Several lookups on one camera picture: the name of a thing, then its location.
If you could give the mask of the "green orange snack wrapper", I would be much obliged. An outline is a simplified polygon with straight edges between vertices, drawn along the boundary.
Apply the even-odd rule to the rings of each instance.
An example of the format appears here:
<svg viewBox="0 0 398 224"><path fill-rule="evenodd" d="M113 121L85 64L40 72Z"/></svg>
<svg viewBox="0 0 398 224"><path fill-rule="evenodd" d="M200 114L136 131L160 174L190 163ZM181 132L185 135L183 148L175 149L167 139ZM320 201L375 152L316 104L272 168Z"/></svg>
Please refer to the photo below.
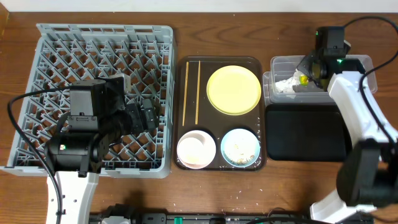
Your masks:
<svg viewBox="0 0 398 224"><path fill-rule="evenodd" d="M306 75L300 75L299 82L303 86L307 86L309 84L309 79Z"/></svg>

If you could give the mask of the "wooden chopstick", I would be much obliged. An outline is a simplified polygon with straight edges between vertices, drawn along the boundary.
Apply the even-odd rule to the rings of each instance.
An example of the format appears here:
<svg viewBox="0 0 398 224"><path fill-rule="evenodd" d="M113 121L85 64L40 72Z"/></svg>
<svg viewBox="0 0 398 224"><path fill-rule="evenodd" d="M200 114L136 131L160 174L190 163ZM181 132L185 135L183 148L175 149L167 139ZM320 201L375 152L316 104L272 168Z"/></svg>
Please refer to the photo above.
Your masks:
<svg viewBox="0 0 398 224"><path fill-rule="evenodd" d="M185 126L186 107L187 107L188 75L189 75L189 61L186 62L186 67L185 67L182 126Z"/></svg>
<svg viewBox="0 0 398 224"><path fill-rule="evenodd" d="M195 125L198 124L199 115L199 104L200 104L200 78L201 78L201 61L198 61L197 71L197 95L196 95L196 107L195 107Z"/></svg>

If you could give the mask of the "light blue bowl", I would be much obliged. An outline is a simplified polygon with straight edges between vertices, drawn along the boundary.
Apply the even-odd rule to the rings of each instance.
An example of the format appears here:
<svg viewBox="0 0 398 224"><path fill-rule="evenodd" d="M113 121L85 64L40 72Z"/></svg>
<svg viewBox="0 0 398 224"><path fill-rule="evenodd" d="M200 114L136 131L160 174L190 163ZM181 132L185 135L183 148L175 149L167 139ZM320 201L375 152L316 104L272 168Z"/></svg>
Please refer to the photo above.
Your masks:
<svg viewBox="0 0 398 224"><path fill-rule="evenodd" d="M233 167L247 168L259 158L261 146L253 132L237 128L223 136L220 150L228 164Z"/></svg>

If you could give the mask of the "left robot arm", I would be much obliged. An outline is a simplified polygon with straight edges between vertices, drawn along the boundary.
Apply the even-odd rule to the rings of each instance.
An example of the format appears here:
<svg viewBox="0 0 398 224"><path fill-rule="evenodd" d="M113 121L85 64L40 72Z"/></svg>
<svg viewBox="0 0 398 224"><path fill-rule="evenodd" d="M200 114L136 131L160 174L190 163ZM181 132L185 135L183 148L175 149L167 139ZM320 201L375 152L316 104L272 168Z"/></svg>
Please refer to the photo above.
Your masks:
<svg viewBox="0 0 398 224"><path fill-rule="evenodd" d="M70 111L45 144L53 172L48 181L47 223L88 223L101 167L111 144L123 136L159 127L159 104L152 99L125 102L128 77L96 78L70 87Z"/></svg>

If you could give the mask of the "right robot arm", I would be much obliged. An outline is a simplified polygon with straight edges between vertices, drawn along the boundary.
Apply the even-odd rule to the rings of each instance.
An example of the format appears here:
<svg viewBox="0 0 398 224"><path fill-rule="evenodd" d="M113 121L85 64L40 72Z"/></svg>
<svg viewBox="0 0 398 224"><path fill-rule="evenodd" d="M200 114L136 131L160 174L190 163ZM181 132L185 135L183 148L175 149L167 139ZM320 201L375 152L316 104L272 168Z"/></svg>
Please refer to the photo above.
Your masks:
<svg viewBox="0 0 398 224"><path fill-rule="evenodd" d="M297 66L301 85L314 82L336 103L353 145L336 190L310 207L311 218L325 223L397 203L397 130L376 103L363 64L346 57L350 48L344 27L320 27L315 50Z"/></svg>

